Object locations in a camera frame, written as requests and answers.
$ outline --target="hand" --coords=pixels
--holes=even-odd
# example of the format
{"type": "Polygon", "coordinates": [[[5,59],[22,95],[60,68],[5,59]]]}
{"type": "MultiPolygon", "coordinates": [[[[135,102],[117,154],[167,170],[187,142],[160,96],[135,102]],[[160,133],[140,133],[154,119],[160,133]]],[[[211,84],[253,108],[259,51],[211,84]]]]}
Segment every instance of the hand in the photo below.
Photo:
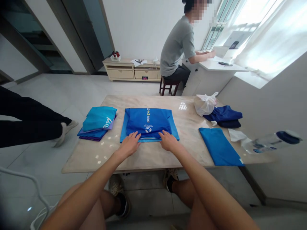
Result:
{"type": "Polygon", "coordinates": [[[215,50],[213,50],[213,51],[210,52],[210,58],[214,58],[215,55],[216,55],[216,51],[215,51],[215,50]]]}
{"type": "Polygon", "coordinates": [[[163,133],[159,132],[159,135],[162,139],[162,141],[160,141],[160,144],[162,148],[164,148],[166,151],[171,151],[172,153],[174,153],[176,149],[180,149],[183,147],[173,135],[169,134],[164,130],[162,132],[163,133]]]}
{"type": "Polygon", "coordinates": [[[138,143],[141,134],[137,135],[138,132],[131,133],[127,136],[123,141],[118,150],[115,151],[115,155],[117,155],[122,161],[126,158],[130,157],[133,153],[135,153],[140,146],[141,143],[138,143]]]}

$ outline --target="window sill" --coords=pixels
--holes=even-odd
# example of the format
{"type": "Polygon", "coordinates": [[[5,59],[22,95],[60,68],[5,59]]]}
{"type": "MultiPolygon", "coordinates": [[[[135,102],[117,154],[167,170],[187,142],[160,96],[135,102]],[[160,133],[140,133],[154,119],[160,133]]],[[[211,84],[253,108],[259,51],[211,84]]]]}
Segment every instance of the window sill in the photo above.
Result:
{"type": "Polygon", "coordinates": [[[268,80],[258,76],[254,72],[236,72],[235,77],[259,89],[261,89],[269,82],[268,80]]]}

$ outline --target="black pants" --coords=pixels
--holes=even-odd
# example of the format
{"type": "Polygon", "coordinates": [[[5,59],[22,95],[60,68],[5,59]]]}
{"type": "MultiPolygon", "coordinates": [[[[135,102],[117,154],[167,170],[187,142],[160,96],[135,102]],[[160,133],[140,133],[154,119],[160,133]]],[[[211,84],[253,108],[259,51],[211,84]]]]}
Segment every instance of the black pants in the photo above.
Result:
{"type": "Polygon", "coordinates": [[[168,77],[164,77],[164,79],[181,81],[183,83],[183,88],[185,88],[185,85],[189,79],[190,73],[191,71],[179,65],[176,71],[172,75],[168,77]]]}
{"type": "Polygon", "coordinates": [[[62,134],[64,117],[29,97],[0,87],[0,114],[22,121],[0,121],[0,148],[56,139],[62,134]]]}

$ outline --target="shoe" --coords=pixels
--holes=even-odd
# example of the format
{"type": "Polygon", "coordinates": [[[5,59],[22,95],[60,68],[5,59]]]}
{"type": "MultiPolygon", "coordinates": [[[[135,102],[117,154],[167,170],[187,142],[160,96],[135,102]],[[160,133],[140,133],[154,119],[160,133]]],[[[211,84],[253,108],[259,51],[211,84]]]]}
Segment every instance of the shoe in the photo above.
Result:
{"type": "Polygon", "coordinates": [[[109,191],[112,193],[113,196],[118,198],[121,203],[120,211],[115,215],[117,215],[121,219],[127,218],[130,214],[131,203],[129,198],[124,193],[124,182],[120,175],[113,174],[111,176],[109,183],[109,191]]]}
{"type": "Polygon", "coordinates": [[[173,192],[172,184],[176,180],[179,180],[178,170],[175,168],[165,169],[163,184],[164,187],[171,193],[173,192]]]}
{"type": "Polygon", "coordinates": [[[67,129],[66,129],[66,133],[68,133],[71,129],[73,129],[74,127],[76,127],[79,123],[74,121],[74,120],[71,120],[71,122],[69,123],[69,125],[67,126],[67,129]]]}
{"type": "Polygon", "coordinates": [[[57,139],[57,143],[54,145],[55,148],[60,147],[65,140],[65,134],[67,133],[67,125],[65,122],[61,123],[62,126],[62,135],[57,139]]]}

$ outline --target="white cable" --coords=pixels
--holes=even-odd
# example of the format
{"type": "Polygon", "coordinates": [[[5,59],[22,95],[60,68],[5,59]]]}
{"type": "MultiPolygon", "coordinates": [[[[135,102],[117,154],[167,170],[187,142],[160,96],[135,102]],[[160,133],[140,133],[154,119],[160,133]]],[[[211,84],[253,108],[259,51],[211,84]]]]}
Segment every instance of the white cable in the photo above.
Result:
{"type": "Polygon", "coordinates": [[[42,196],[42,192],[41,192],[41,190],[40,190],[40,188],[39,188],[39,183],[38,183],[38,181],[37,181],[37,179],[36,179],[35,177],[33,177],[33,176],[31,176],[31,175],[27,175],[27,174],[21,173],[21,172],[14,172],[14,171],[12,171],[12,170],[9,170],[9,169],[3,168],[3,167],[0,167],[0,172],[6,173],[6,174],[10,174],[10,175],[14,175],[14,176],[24,177],[24,178],[28,178],[28,179],[32,180],[32,182],[34,183],[34,185],[35,185],[35,187],[36,187],[36,189],[37,189],[38,198],[39,198],[39,199],[41,200],[41,202],[46,206],[46,207],[44,208],[44,209],[46,209],[46,212],[44,212],[43,214],[40,215],[40,213],[41,213],[44,209],[43,209],[42,211],[40,211],[39,214],[37,215],[36,219],[31,223],[31,226],[30,226],[30,227],[31,227],[31,230],[35,230],[35,228],[34,228],[34,223],[35,223],[35,221],[36,221],[39,217],[41,217],[41,216],[43,216],[44,214],[46,214],[45,217],[43,218],[43,220],[40,222],[40,224],[39,224],[39,226],[38,226],[38,229],[39,229],[40,226],[42,225],[42,223],[45,221],[46,217],[48,216],[49,212],[50,212],[57,204],[54,205],[54,206],[52,206],[52,207],[49,206],[48,201],[42,196]]]}

